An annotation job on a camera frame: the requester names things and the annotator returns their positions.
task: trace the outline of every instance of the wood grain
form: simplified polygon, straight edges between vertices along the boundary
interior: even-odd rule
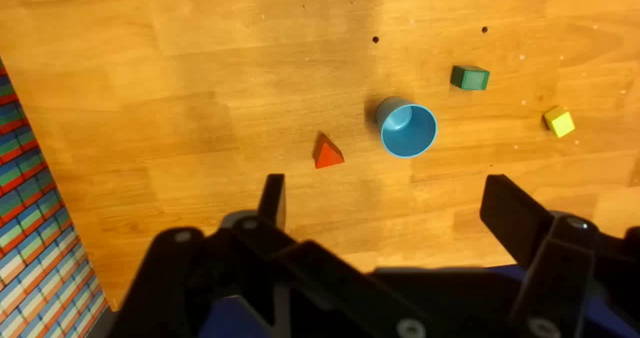
[[[112,308],[156,233],[215,231],[270,172],[288,232],[363,270],[512,263],[478,218],[487,174],[612,234],[640,222],[640,0],[0,1],[0,54]],[[452,87],[454,64],[487,91]],[[413,160],[372,122],[392,95],[438,119]],[[319,131],[345,164],[314,169]]]

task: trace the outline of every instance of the patterned fabric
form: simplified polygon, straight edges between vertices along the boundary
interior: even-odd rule
[[[0,61],[0,338],[86,336],[106,304]]]

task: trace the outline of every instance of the blue cup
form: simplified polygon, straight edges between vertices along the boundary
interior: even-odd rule
[[[375,112],[382,145],[399,158],[413,158],[434,143],[438,133],[436,117],[427,108],[409,100],[391,97]]]

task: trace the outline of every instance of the red triangular block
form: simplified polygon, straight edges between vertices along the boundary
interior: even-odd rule
[[[315,159],[316,169],[345,162],[340,149],[326,135],[320,135],[318,138],[317,149],[313,158]]]

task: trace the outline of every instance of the yellow cube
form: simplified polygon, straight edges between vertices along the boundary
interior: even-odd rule
[[[546,112],[544,119],[546,120],[546,125],[553,130],[557,137],[564,137],[564,135],[569,134],[576,128],[574,120],[571,119],[571,114],[560,105]]]

